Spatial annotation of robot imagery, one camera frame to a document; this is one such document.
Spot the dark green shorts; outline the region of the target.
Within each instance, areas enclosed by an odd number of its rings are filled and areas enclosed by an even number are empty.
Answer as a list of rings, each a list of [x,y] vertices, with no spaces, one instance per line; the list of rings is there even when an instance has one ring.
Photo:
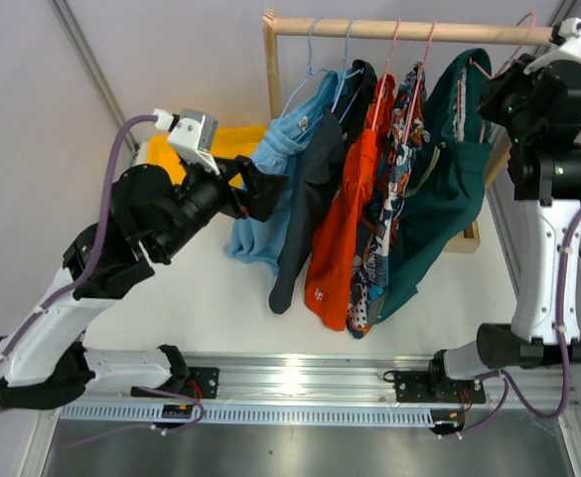
[[[471,225],[481,210],[492,145],[491,126],[478,106],[481,87],[491,72],[486,50],[466,50],[450,63],[423,101],[430,138],[413,163],[377,323],[417,293],[417,285],[448,241]]]

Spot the pink hanger patterned shorts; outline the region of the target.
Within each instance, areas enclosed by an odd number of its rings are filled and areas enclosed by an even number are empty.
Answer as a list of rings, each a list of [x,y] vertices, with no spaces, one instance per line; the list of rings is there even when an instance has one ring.
[[[389,223],[401,214],[407,188],[424,139],[422,102],[425,97],[425,64],[437,23],[430,28],[423,59],[416,63],[397,89],[391,115],[390,146],[387,161],[387,189],[382,205],[382,218]]]

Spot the patterned colourful shorts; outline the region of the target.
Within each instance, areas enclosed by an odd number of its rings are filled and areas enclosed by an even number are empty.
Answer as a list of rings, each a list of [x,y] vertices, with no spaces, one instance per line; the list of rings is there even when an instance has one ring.
[[[355,339],[380,322],[411,174],[430,139],[423,117],[425,98],[424,67],[418,62],[396,91],[390,128],[381,141],[376,178],[358,228],[346,317],[347,331]]]

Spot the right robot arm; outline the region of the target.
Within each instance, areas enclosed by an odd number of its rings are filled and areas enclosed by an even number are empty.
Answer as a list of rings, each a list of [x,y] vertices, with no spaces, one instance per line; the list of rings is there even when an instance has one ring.
[[[581,365],[581,61],[521,55],[483,86],[480,113],[510,139],[524,218],[520,291],[510,323],[484,323],[471,343],[434,355],[425,387],[441,401],[492,371]]]

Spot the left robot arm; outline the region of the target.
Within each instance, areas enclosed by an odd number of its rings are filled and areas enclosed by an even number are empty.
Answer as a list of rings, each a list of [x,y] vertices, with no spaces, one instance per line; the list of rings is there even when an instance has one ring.
[[[137,165],[112,183],[106,226],[93,224],[72,242],[26,331],[0,337],[0,408],[55,409],[87,391],[186,394],[190,369],[176,346],[105,351],[78,337],[215,215],[271,218],[287,176],[263,173],[242,155],[218,165],[218,173],[188,167],[181,185],[158,165]]]

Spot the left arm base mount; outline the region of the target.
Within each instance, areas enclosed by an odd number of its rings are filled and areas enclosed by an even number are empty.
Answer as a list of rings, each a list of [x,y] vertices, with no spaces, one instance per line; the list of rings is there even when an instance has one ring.
[[[218,393],[218,368],[159,367],[150,379],[133,386],[130,395],[135,398],[156,398],[160,392],[178,397],[215,399]]]

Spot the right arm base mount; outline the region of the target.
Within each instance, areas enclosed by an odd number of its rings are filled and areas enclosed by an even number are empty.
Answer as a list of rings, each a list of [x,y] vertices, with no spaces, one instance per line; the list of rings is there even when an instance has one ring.
[[[486,394],[474,381],[451,380],[424,371],[386,371],[382,379],[393,386],[401,403],[484,404]]]

